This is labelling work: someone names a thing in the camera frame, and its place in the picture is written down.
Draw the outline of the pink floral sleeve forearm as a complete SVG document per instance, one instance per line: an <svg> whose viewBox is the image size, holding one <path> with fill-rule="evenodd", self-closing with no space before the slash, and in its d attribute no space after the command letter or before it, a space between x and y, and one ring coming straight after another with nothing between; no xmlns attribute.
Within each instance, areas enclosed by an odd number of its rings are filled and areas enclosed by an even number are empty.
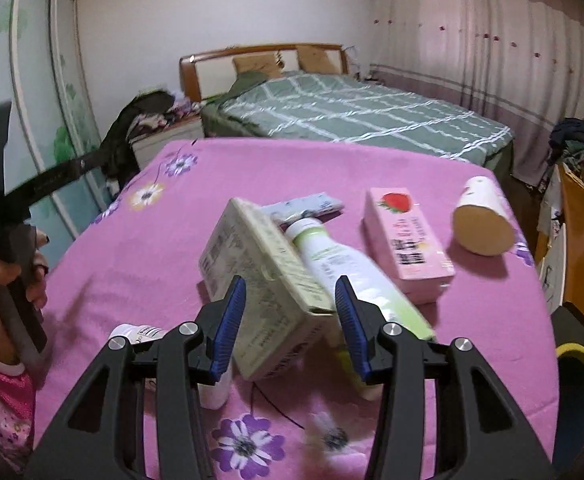
<svg viewBox="0 0 584 480"><path fill-rule="evenodd" d="M34 384L24 364L0 361L0 455L22 472L34 442Z"/></svg>

